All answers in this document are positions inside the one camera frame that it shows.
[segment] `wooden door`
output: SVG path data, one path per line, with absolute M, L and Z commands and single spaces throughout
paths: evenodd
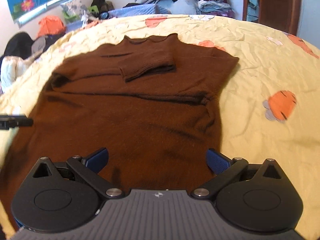
M 301 0 L 260 0 L 259 23 L 297 34 Z

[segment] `gray plastic base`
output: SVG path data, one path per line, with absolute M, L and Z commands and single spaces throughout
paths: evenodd
M 87 224 L 64 233 L 41 234 L 21 229 L 13 240 L 302 240 L 294 230 L 255 235 L 226 223 L 209 201 L 195 200 L 184 190 L 132 190 L 108 200 Z

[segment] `brown sweater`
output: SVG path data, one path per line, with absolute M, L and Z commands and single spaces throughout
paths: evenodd
M 237 62 L 177 34 L 125 37 L 65 60 L 30 114 L 34 126 L 19 130 L 5 160 L 6 211 L 39 157 L 62 162 L 100 147 L 109 151 L 100 176 L 125 191 L 190 191 L 208 181 L 206 150 L 220 148 L 219 93 Z

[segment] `metal screw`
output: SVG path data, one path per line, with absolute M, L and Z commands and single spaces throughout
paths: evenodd
M 110 197 L 118 197 L 122 194 L 122 190 L 118 188 L 110 188 L 106 191 L 106 194 Z
M 205 197 L 209 195 L 210 192 L 206 188 L 197 188 L 193 191 L 193 193 L 198 197 Z

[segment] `yellow bed sheet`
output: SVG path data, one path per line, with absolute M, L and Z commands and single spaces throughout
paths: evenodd
M 178 33 L 185 43 L 217 46 L 240 58 L 237 71 L 221 94 L 221 151 L 231 158 L 243 157 L 249 163 L 275 158 L 303 199 L 304 211 L 297 231 L 306 239 L 317 239 L 320 51 L 297 37 L 225 17 L 148 15 L 106 20 L 57 41 L 0 97 L 0 113 L 19 111 L 28 115 L 51 72 L 66 57 L 93 51 L 104 43 L 117 44 L 124 35 L 145 38 L 170 33 Z M 266 118 L 265 100 L 269 102 L 269 119 L 271 111 L 272 118 L 279 121 Z M 0 131 L 0 166 L 16 132 L 17 129 Z M 2 205 L 0 223 L 7 236 L 14 233 Z

